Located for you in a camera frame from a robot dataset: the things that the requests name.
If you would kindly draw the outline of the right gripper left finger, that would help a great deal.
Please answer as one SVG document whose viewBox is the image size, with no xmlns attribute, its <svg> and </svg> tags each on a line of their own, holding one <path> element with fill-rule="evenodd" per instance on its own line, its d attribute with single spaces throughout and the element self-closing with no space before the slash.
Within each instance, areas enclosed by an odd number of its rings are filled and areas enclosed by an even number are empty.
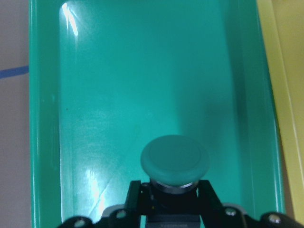
<svg viewBox="0 0 304 228">
<path fill-rule="evenodd" d="M 125 204 L 109 216 L 94 223 L 90 218 L 74 216 L 58 225 L 59 228 L 139 228 L 143 209 L 143 186 L 139 180 L 131 181 Z"/>
</svg>

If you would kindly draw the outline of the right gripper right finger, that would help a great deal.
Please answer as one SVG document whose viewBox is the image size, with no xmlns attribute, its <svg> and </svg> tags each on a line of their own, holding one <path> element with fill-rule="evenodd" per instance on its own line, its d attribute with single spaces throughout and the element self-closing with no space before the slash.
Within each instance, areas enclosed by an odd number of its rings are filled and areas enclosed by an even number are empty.
<svg viewBox="0 0 304 228">
<path fill-rule="evenodd" d="M 251 218 L 238 205 L 223 205 L 208 180 L 198 183 L 198 212 L 206 228 L 298 228 L 299 222 L 279 212 Z"/>
</svg>

